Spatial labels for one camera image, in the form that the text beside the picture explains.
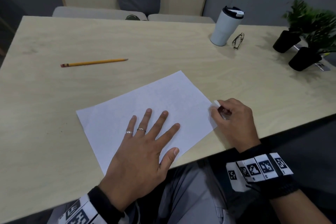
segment leg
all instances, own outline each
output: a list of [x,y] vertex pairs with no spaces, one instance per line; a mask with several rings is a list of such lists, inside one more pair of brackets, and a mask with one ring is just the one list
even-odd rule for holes
[[200,160],[171,173],[161,198],[156,224],[233,224],[222,190],[208,160]]

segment white eraser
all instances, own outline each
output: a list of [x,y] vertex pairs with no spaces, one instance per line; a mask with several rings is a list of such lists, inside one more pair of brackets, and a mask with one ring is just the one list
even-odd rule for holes
[[214,100],[213,103],[217,106],[217,108],[221,107],[221,104],[217,100]]

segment left hand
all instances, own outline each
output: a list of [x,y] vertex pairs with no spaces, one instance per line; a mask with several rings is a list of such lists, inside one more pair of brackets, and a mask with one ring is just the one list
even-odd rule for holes
[[[148,108],[139,128],[147,129],[151,115],[152,110]],[[170,149],[159,164],[163,147],[180,128],[180,124],[176,123],[155,140],[167,117],[168,112],[163,111],[147,134],[143,130],[137,130],[134,136],[125,134],[105,177],[99,184],[99,188],[109,198],[112,205],[121,212],[166,179],[167,171],[179,153],[178,148]],[[127,131],[134,130],[136,121],[137,117],[133,116],[129,121]]]

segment wood grain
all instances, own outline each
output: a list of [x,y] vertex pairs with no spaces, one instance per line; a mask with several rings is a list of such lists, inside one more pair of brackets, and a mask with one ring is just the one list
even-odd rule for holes
[[[336,71],[288,66],[272,45],[283,27],[238,27],[235,51],[214,24],[23,17],[0,69],[0,223],[60,205],[103,178],[75,111],[174,72],[209,100],[250,106],[260,137],[334,114]],[[61,68],[78,61],[126,62]],[[230,148],[213,131],[174,166]]]

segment white paper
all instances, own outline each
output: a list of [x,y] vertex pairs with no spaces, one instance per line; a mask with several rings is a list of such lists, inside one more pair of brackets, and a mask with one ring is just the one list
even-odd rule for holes
[[211,102],[202,92],[182,71],[178,71],[104,103],[78,110],[77,115],[98,163],[106,174],[133,115],[137,116],[136,131],[146,109],[152,108],[147,128],[149,131],[160,114],[167,110],[169,116],[158,137],[175,123],[181,124],[179,131],[163,148],[161,161],[164,154],[173,147],[180,150],[176,157],[178,159],[216,128],[216,123],[210,116],[210,106]]

